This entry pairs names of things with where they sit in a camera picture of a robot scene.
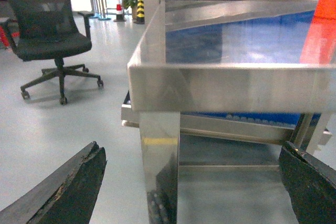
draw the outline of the traffic cone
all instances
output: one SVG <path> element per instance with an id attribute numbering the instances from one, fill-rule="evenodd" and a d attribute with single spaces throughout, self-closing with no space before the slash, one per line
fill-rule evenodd
<path id="1" fill-rule="evenodd" d="M 138 0 L 137 20 L 134 23 L 139 25 L 145 24 L 145 11 L 143 0 Z"/>
<path id="2" fill-rule="evenodd" d="M 121 8 L 120 0 L 117 0 L 117 18 L 114 20 L 114 22 L 125 22 L 126 19 L 124 19 L 124 13 Z"/>

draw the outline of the chair armrest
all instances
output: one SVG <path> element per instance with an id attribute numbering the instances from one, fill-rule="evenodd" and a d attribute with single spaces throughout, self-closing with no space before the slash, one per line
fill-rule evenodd
<path id="1" fill-rule="evenodd" d="M 93 12 L 83 11 L 83 12 L 78 12 L 78 14 L 81 15 L 81 16 L 83 16 L 83 18 L 84 18 L 84 25 L 85 25 L 85 33 L 86 33 L 86 37 L 88 37 L 89 39 L 91 39 L 89 17 L 94 16 L 94 13 L 93 13 Z"/>
<path id="2" fill-rule="evenodd" d="M 92 17 L 94 16 L 94 13 L 93 12 L 87 12 L 87 11 L 82 11 L 82 12 L 77 12 L 80 16 L 83 16 L 84 18 L 86 17 Z"/>
<path id="3" fill-rule="evenodd" d="M 2 27 L 2 29 L 5 32 L 5 35 L 8 39 L 8 42 L 13 50 L 13 52 L 16 51 L 16 44 L 14 42 L 14 39 L 12 37 L 12 33 L 9 30 L 8 24 L 11 22 L 12 20 L 10 18 L 0 18 L 0 26 Z"/>
<path id="4" fill-rule="evenodd" d="M 10 18 L 0 18 L 0 26 L 7 26 L 10 22 Z"/>

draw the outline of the epoxy floor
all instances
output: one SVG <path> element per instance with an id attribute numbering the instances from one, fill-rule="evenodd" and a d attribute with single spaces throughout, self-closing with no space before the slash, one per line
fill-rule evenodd
<path id="1" fill-rule="evenodd" d="M 83 21 L 76 17 L 84 34 Z M 139 130 L 122 127 L 121 103 L 128 90 L 126 64 L 144 26 L 91 20 L 91 51 L 65 59 L 66 65 L 85 63 L 104 80 L 66 77 L 68 105 L 61 106 L 58 79 L 28 89 L 20 86 L 40 75 L 52 60 L 22 62 L 11 50 L 0 49 L 0 210 L 41 182 L 91 141 L 106 148 L 108 164 L 91 224 L 148 223 Z M 336 133 L 336 118 L 328 125 Z M 228 145 L 250 156 L 266 152 L 276 160 L 279 148 L 182 136 L 181 159 L 207 149 L 223 158 Z M 336 169 L 333 137 L 316 157 Z M 188 173 L 179 180 L 178 222 L 297 223 L 289 197 L 274 173 Z"/>

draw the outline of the red object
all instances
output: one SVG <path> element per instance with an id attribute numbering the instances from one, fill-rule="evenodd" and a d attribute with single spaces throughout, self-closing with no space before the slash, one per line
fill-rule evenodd
<path id="1" fill-rule="evenodd" d="M 314 17 L 304 43 L 301 63 L 330 63 L 336 48 L 335 20 Z"/>
<path id="2" fill-rule="evenodd" d="M 327 19 L 336 19 L 336 0 L 319 0 L 315 16 Z"/>
<path id="3" fill-rule="evenodd" d="M 20 36 L 20 33 L 17 31 L 15 33 L 12 33 L 12 37 L 19 37 Z M 1 42 L 4 44 L 5 47 L 9 47 L 9 41 L 5 35 L 5 32 L 4 30 L 2 29 L 2 27 L 0 27 L 0 40 Z"/>
<path id="4" fill-rule="evenodd" d="M 7 37 L 5 35 L 5 32 L 4 32 L 4 30 L 2 29 L 1 26 L 0 26 L 0 40 L 4 44 L 5 47 L 9 47 L 8 39 L 7 39 Z"/>
<path id="5" fill-rule="evenodd" d="M 336 49 L 336 0 L 319 0 L 300 62 L 329 64 Z"/>
<path id="6" fill-rule="evenodd" d="M 122 11 L 120 0 L 117 0 L 117 11 Z"/>

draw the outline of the black mesh chair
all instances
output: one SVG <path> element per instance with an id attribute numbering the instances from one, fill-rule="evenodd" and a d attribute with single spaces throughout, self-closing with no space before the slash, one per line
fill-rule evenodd
<path id="1" fill-rule="evenodd" d="M 24 99 L 29 99 L 27 88 L 59 77 L 60 103 L 67 104 L 64 95 L 64 77 L 81 76 L 97 78 L 98 86 L 103 81 L 97 74 L 88 73 L 84 64 L 64 67 L 64 57 L 74 56 L 89 51 L 92 47 L 90 39 L 90 12 L 79 13 L 84 17 L 86 37 L 79 33 L 72 15 L 70 0 L 8 0 L 17 17 L 20 39 L 15 44 L 8 28 L 9 18 L 0 19 L 13 52 L 23 61 L 54 59 L 56 67 L 43 69 L 43 75 L 21 87 Z"/>

